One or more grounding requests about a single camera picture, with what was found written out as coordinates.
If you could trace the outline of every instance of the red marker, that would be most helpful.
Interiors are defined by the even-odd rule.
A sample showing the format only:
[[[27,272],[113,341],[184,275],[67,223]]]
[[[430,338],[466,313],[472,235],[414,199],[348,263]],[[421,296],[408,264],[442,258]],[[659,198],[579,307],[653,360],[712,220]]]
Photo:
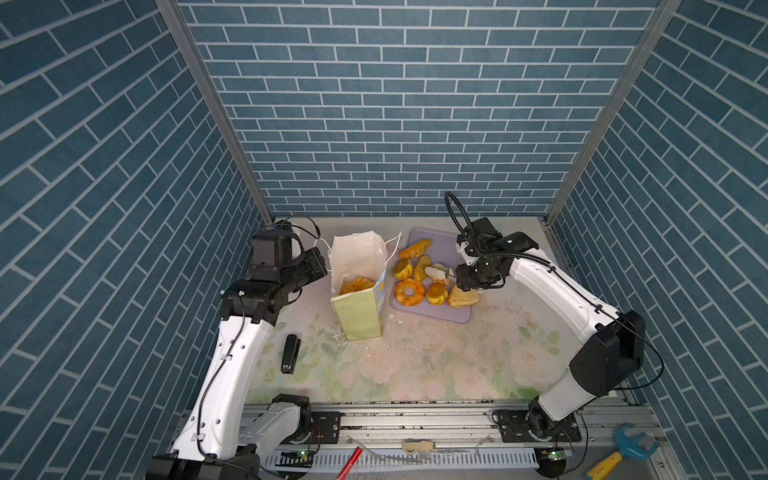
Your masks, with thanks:
[[[357,447],[355,453],[352,454],[352,458],[350,458],[346,465],[344,465],[344,469],[339,473],[339,476],[336,477],[336,480],[344,480],[344,477],[349,473],[349,470],[352,470],[352,466],[355,465],[355,462],[357,462],[357,459],[360,458],[361,454],[362,449]]]

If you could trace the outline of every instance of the floral tabletop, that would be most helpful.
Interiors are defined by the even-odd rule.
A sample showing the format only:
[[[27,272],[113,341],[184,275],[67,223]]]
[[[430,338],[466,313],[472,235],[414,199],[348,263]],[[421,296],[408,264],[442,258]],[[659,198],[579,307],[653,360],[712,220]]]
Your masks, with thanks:
[[[313,402],[532,399],[565,372],[575,335],[526,286],[483,292],[465,325],[394,310],[386,279],[383,335],[346,341],[326,277],[304,288],[280,314],[259,358],[247,403],[280,393]],[[280,372],[286,336],[301,346],[295,373]]]

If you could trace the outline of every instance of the tray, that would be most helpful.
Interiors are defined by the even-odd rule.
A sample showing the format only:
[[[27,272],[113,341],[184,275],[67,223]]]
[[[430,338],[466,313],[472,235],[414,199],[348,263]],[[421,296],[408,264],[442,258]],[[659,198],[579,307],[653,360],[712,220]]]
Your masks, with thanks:
[[[416,227],[411,229],[411,233],[408,235],[408,242],[402,248],[403,250],[410,247],[414,243],[429,238],[432,241],[432,245],[429,246],[425,252],[429,255],[429,259],[432,263],[441,263],[453,270],[456,270],[456,266],[464,262],[462,256],[456,251],[456,235],[457,233],[444,232],[442,230],[433,230],[431,228]],[[422,285],[426,289],[432,285],[432,279],[427,278],[422,281]],[[446,288],[451,291],[453,283]],[[392,295],[389,298],[389,304],[392,308],[401,312],[414,313],[416,315],[428,316],[429,318],[445,320],[452,323],[468,323],[472,319],[472,307],[463,306],[461,308],[453,308],[448,306],[448,302],[443,303],[440,306],[434,306],[426,299],[424,299],[417,306],[403,306],[400,302],[395,300],[395,291],[392,289]]]

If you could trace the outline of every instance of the brick wallpaper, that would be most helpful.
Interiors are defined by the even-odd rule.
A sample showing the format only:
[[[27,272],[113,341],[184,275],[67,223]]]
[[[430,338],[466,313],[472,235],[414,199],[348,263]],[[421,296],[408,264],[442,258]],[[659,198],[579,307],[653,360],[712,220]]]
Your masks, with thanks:
[[[657,0],[183,10],[278,214],[541,215]]]
[[[152,0],[0,3],[0,478],[143,478],[259,223]]]
[[[650,320],[668,370],[643,393],[690,478],[768,478],[766,23],[684,0],[556,224],[579,279]]]

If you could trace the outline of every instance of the yellow handle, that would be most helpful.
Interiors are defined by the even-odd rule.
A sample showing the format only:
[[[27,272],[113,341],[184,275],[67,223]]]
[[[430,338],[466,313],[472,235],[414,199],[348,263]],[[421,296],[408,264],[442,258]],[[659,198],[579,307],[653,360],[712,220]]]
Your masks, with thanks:
[[[590,480],[603,480],[606,475],[611,473],[611,470],[614,469],[618,462],[621,462],[621,455],[619,452],[614,452],[587,472],[587,478]]]

